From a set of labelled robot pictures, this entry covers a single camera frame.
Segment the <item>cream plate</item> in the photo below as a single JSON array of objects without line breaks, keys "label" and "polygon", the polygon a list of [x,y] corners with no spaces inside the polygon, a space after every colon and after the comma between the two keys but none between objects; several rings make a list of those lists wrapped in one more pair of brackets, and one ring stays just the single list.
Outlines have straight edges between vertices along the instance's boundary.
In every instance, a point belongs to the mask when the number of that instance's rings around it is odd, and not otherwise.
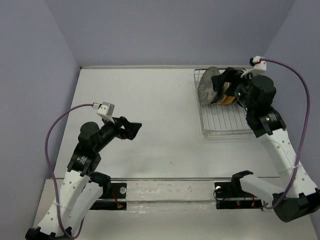
[{"label": "cream plate", "polygon": [[225,98],[226,98],[226,90],[229,88],[229,85],[230,85],[229,82],[225,82],[223,84],[222,93],[220,95],[220,98],[219,98],[217,104],[221,104],[225,100]]}]

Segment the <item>grey deer pattern plate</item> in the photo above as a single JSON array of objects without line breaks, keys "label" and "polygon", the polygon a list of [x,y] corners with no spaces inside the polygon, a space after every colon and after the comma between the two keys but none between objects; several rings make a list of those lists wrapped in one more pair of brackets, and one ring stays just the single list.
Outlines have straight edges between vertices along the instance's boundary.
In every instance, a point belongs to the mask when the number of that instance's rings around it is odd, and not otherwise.
[{"label": "grey deer pattern plate", "polygon": [[212,66],[209,67],[201,76],[198,88],[197,96],[198,101],[201,106],[209,106],[210,101],[214,97],[213,84],[211,81],[211,76],[213,75]]}]

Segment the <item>woven bamboo plate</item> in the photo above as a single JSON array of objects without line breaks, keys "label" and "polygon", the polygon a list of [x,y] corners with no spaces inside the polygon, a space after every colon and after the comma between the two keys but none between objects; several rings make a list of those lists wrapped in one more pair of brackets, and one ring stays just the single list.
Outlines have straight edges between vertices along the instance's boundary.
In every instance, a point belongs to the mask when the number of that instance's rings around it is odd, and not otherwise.
[{"label": "woven bamboo plate", "polygon": [[228,96],[226,94],[226,98],[224,99],[224,101],[221,103],[222,105],[229,105],[231,104],[233,101],[235,100],[234,96]]}]

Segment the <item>black glossy plate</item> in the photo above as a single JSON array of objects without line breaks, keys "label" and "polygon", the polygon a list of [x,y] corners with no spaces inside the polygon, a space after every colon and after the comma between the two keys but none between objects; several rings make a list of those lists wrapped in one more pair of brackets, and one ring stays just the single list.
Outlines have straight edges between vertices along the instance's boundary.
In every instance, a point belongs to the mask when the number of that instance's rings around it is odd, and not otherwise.
[{"label": "black glossy plate", "polygon": [[209,102],[210,105],[213,105],[213,104],[217,104],[218,101],[221,99],[222,97],[222,94],[223,94],[223,91],[220,90],[220,91],[214,91],[214,97],[213,99]]}]

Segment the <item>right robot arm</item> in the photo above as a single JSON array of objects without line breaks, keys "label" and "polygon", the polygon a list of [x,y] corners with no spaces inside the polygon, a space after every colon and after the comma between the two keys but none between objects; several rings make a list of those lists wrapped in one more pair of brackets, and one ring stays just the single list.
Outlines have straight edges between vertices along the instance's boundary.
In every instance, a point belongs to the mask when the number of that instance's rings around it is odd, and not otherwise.
[{"label": "right robot arm", "polygon": [[293,149],[286,124],[272,107],[276,88],[271,78],[264,75],[242,76],[241,70],[228,67],[222,74],[212,75],[213,90],[235,97],[246,111],[246,122],[255,137],[266,149],[283,184],[273,185],[244,170],[232,175],[216,192],[225,199],[252,196],[263,201],[263,207],[273,210],[277,217],[288,223],[320,208],[320,189],[311,180],[299,154]]}]

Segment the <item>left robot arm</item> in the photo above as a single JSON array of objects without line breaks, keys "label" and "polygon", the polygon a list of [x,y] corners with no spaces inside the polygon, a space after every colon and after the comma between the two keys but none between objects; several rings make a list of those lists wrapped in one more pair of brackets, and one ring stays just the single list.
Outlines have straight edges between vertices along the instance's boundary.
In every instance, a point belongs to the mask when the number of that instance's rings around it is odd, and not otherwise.
[{"label": "left robot arm", "polygon": [[55,186],[56,197],[43,219],[29,228],[27,240],[74,240],[80,235],[83,221],[92,205],[110,194],[110,176],[97,172],[100,151],[113,139],[133,140],[141,123],[125,117],[104,120],[99,127],[86,122],[80,128],[76,145],[67,165],[61,186]]}]

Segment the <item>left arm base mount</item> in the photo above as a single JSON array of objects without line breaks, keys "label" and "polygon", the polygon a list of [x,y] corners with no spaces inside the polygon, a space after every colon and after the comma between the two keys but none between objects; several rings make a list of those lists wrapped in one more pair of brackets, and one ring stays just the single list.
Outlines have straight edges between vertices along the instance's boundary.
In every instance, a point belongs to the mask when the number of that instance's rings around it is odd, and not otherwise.
[{"label": "left arm base mount", "polygon": [[102,195],[93,203],[90,210],[95,211],[125,211],[127,184],[112,182],[110,188],[104,188]]}]

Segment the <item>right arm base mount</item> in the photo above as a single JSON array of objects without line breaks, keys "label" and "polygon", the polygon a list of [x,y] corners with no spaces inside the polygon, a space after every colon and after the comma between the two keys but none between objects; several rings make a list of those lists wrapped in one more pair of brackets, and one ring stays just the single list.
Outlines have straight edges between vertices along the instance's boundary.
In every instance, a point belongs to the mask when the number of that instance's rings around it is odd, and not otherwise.
[{"label": "right arm base mount", "polygon": [[218,210],[228,209],[260,209],[263,210],[262,201],[251,193],[242,190],[240,179],[253,175],[249,170],[237,172],[230,181],[220,181],[214,184],[213,197]]}]

